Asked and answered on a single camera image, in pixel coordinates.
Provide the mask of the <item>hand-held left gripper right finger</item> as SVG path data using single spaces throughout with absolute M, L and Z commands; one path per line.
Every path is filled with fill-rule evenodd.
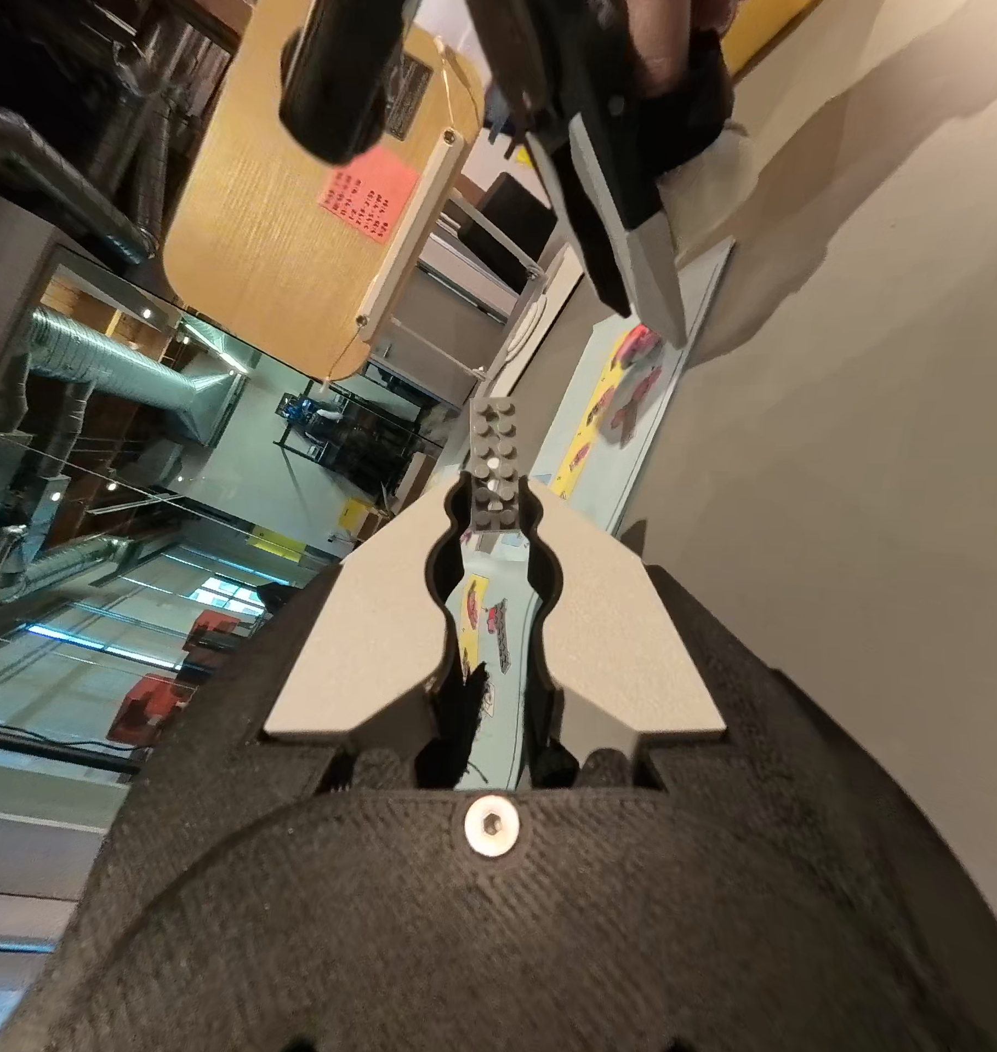
M 602 750 L 636 762 L 725 720 L 645 563 L 544 484 L 531 483 L 531 774 Z

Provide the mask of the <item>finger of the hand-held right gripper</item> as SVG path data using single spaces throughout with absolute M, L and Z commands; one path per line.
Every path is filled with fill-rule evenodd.
M 673 346 L 688 324 L 675 240 L 620 119 L 575 115 L 531 133 L 531 157 L 593 289 Z

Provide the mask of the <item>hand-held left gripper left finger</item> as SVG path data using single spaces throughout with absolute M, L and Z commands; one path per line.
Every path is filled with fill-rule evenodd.
M 462 676 L 447 599 L 464 576 L 467 477 L 448 477 L 341 563 L 264 723 L 268 739 L 416 756 L 438 692 Z

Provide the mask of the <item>long grey brick plate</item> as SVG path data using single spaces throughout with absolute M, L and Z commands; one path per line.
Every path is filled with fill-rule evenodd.
M 509 397 L 472 400 L 465 470 L 471 480 L 471 528 L 476 533 L 516 533 L 518 426 Z

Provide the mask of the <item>person's right hand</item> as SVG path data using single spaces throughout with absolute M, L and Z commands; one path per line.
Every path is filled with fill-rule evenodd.
M 687 68 L 692 31 L 721 31 L 735 2 L 627 1 L 626 24 L 642 96 L 672 89 Z

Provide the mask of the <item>open instruction booklet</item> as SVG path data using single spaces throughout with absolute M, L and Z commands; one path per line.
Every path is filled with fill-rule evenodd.
M 624 366 L 618 355 L 636 319 L 614 313 L 601 319 L 595 309 L 587 333 L 584 318 L 576 316 L 586 294 L 575 291 L 540 350 L 545 358 L 557 349 L 558 335 L 575 335 L 570 348 L 578 358 L 559 403 L 555 394 L 547 394 L 543 410 L 527 405 L 529 394 L 543 391 L 537 375 L 521 379 L 512 391 L 521 470 L 604 533 L 619 531 L 734 246 L 734 239 L 723 239 L 680 275 L 689 324 L 686 348 L 662 344 Z M 463 558 L 465 575 L 448 607 L 457 621 L 457 650 L 465 670 L 482 666 L 487 677 L 469 767 L 459 785 L 472 790 L 512 789 L 522 770 L 530 619 L 540 609 L 528 581 L 529 543 L 518 533 L 498 534 L 493 542 L 479 537 L 465 541 Z

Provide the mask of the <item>red hooded machine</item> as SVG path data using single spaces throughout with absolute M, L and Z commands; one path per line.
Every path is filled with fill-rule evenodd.
M 152 747 L 163 727 L 192 696 L 194 687 L 174 677 L 158 673 L 139 677 L 119 705 L 106 741 L 134 749 Z
M 209 638 L 210 633 L 231 634 L 240 624 L 242 622 L 239 618 L 226 611 L 206 609 L 195 619 L 185 641 L 181 644 L 181 649 L 190 653 L 196 647 L 206 646 L 206 638 Z

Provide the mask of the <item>black label sticker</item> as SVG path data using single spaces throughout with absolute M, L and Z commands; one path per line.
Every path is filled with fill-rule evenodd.
M 433 75 L 423 60 L 407 52 L 400 55 L 386 81 L 385 134 L 400 142 L 408 138 Z

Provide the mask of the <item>black metal shelf rack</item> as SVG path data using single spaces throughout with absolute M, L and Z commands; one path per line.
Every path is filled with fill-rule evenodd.
M 409 422 L 354 396 L 327 400 L 286 392 L 276 414 L 283 422 L 279 448 L 313 462 L 377 504 L 395 493 L 414 454 L 438 448 Z

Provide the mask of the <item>pink sticky note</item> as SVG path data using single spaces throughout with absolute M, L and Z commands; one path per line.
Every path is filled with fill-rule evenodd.
M 416 169 L 385 145 L 377 145 L 335 167 L 317 204 L 372 242 L 387 244 L 416 184 Z

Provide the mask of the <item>wooden book stand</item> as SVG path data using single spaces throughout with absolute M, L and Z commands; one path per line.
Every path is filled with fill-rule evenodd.
M 335 168 L 286 132 L 278 107 L 281 48 L 310 4 L 258 2 L 225 74 L 163 246 L 163 269 L 195 312 L 302 375 L 334 382 L 369 362 L 459 406 L 498 375 L 509 393 L 583 270 L 551 243 L 515 300 L 440 225 L 480 149 L 475 64 L 413 24 L 406 52 L 433 67 L 408 138 L 385 145 L 418 170 L 387 244 L 324 211 Z

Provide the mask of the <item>silver air duct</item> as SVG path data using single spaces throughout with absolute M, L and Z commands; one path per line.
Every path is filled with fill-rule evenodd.
M 215 444 L 236 391 L 231 375 L 182 373 L 44 306 L 30 311 L 22 345 L 33 375 L 163 410 L 202 446 Z

